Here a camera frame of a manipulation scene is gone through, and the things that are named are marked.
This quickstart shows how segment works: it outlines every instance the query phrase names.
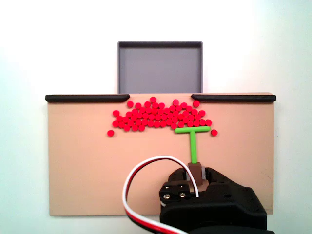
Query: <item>metal bolt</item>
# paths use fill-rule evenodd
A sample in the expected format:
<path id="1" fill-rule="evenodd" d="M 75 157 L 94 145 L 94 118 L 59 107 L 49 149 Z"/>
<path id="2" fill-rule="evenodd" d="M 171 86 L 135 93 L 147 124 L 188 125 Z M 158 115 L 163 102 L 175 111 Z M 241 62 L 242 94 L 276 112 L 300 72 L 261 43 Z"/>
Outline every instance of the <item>metal bolt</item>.
<path id="1" fill-rule="evenodd" d="M 164 199 L 169 199 L 170 198 L 170 194 L 165 194 L 164 195 Z"/>

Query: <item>red bead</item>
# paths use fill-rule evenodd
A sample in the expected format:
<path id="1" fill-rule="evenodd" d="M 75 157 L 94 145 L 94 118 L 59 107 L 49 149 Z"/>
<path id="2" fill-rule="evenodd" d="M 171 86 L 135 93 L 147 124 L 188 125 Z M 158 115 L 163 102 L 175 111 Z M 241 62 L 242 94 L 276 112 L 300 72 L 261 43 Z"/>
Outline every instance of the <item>red bead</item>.
<path id="1" fill-rule="evenodd" d="M 188 126 L 188 127 L 193 127 L 193 126 L 194 126 L 194 122 L 193 122 L 193 121 L 189 121 L 189 122 L 187 123 L 187 126 Z"/>
<path id="2" fill-rule="evenodd" d="M 182 109 L 186 109 L 186 107 L 187 107 L 186 102 L 181 103 L 181 107 L 182 107 Z"/>
<path id="3" fill-rule="evenodd" d="M 145 126 L 144 125 L 140 125 L 138 127 L 138 129 L 139 129 L 140 132 L 143 132 L 145 130 Z"/>
<path id="4" fill-rule="evenodd" d="M 142 104 L 139 103 L 139 102 L 137 102 L 137 103 L 136 103 L 136 108 L 137 108 L 137 109 L 140 109 L 141 107 L 142 107 Z"/>
<path id="5" fill-rule="evenodd" d="M 198 112 L 198 114 L 199 114 L 201 117 L 204 117 L 204 116 L 205 116 L 205 114 L 206 114 L 206 112 L 205 112 L 205 111 L 203 111 L 203 110 L 201 110 L 201 111 L 199 111 L 199 112 Z"/>
<path id="6" fill-rule="evenodd" d="M 179 105 L 179 101 L 178 101 L 178 100 L 174 100 L 174 101 L 172 102 L 172 105 L 173 105 L 173 106 L 178 106 L 178 105 Z"/>
<path id="7" fill-rule="evenodd" d="M 199 124 L 200 124 L 201 126 L 205 126 L 205 125 L 206 125 L 206 121 L 203 120 L 203 119 L 201 119 L 201 120 L 199 121 Z"/>
<path id="8" fill-rule="evenodd" d="M 150 98 L 150 101 L 151 101 L 152 103 L 156 102 L 156 97 L 151 97 L 151 98 Z"/>
<path id="9" fill-rule="evenodd" d="M 161 102 L 160 104 L 158 104 L 158 108 L 159 109 L 164 109 L 165 108 L 165 103 Z"/>
<path id="10" fill-rule="evenodd" d="M 113 122 L 113 126 L 116 128 L 116 127 L 118 127 L 118 121 L 117 120 L 115 120 L 114 122 Z"/>
<path id="11" fill-rule="evenodd" d="M 181 121 L 177 125 L 178 125 L 179 128 L 183 128 L 184 127 L 184 122 Z"/>
<path id="12" fill-rule="evenodd" d="M 145 106 L 146 108 L 151 107 L 151 103 L 150 103 L 149 101 L 146 101 L 146 102 L 144 103 L 144 106 Z"/>
<path id="13" fill-rule="evenodd" d="M 218 135 L 218 131 L 216 129 L 211 130 L 211 135 L 216 136 Z"/>
<path id="14" fill-rule="evenodd" d="M 194 106 L 194 107 L 198 107 L 198 106 L 199 106 L 199 101 L 194 101 L 194 102 L 193 102 L 193 106 Z"/>
<path id="15" fill-rule="evenodd" d="M 112 137 L 113 135 L 114 135 L 114 131 L 113 130 L 109 130 L 108 132 L 107 132 L 107 135 L 109 136 L 109 137 Z"/>
<path id="16" fill-rule="evenodd" d="M 121 121 L 122 121 L 122 116 L 117 116 L 117 117 L 116 117 L 116 120 L 117 120 L 118 122 L 121 122 Z"/>
<path id="17" fill-rule="evenodd" d="M 117 117 L 117 116 L 119 116 L 119 111 L 113 111 L 113 116 L 115 116 L 115 117 Z"/>
<path id="18" fill-rule="evenodd" d="M 199 121 L 198 121 L 198 120 L 195 120 L 195 121 L 194 121 L 194 126 L 195 126 L 195 127 L 198 127 L 198 126 L 199 126 Z"/>
<path id="19" fill-rule="evenodd" d="M 133 107 L 133 101 L 128 101 L 128 102 L 127 102 L 127 106 L 128 106 L 129 108 L 132 108 L 132 107 Z"/>
<path id="20" fill-rule="evenodd" d="M 209 119 L 206 120 L 206 125 L 207 125 L 207 126 L 211 126 L 211 124 L 212 124 L 211 120 L 209 120 Z"/>
<path id="21" fill-rule="evenodd" d="M 161 120 L 161 115 L 155 115 L 156 120 Z"/>

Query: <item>green t-shaped tool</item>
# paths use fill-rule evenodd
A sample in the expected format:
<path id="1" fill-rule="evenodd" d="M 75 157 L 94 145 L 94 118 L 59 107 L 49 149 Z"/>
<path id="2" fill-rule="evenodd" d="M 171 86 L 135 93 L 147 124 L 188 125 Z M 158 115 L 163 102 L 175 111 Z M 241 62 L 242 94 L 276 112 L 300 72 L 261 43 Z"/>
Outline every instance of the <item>green t-shaped tool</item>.
<path id="1" fill-rule="evenodd" d="M 200 127 L 186 127 L 176 128 L 175 133 L 190 133 L 191 137 L 191 158 L 192 163 L 197 163 L 197 150 L 196 150 L 196 132 L 207 132 L 210 130 L 209 126 Z"/>

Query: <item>white background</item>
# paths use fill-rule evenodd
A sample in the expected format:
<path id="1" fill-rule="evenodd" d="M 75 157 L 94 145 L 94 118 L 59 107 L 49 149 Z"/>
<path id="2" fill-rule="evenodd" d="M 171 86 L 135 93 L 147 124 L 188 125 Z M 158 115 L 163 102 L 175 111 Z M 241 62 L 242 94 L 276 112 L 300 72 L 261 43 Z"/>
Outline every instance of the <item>white background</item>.
<path id="1" fill-rule="evenodd" d="M 119 40 L 201 40 L 204 92 L 277 95 L 268 228 L 311 233 L 310 0 L 0 0 L 0 233 L 147 233 L 126 217 L 49 216 L 44 96 L 116 93 Z"/>

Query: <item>beige panel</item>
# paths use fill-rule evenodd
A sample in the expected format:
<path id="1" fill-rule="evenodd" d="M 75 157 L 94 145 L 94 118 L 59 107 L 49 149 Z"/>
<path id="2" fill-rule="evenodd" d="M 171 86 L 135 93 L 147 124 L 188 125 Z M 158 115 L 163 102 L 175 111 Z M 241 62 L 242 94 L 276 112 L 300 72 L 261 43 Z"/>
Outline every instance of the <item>beige panel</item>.
<path id="1" fill-rule="evenodd" d="M 144 103 L 151 95 L 133 94 Z M 191 104 L 190 94 L 157 94 Z M 273 103 L 202 103 L 216 137 L 197 133 L 197 158 L 233 181 L 252 187 L 269 214 L 273 212 Z M 169 127 L 144 132 L 113 129 L 113 110 L 125 115 L 126 103 L 49 103 L 50 215 L 123 215 L 121 191 L 130 170 L 153 156 L 170 155 L 188 163 L 188 134 Z M 142 169 L 129 192 L 129 205 L 144 215 L 160 212 L 158 191 L 179 166 L 159 161 Z"/>

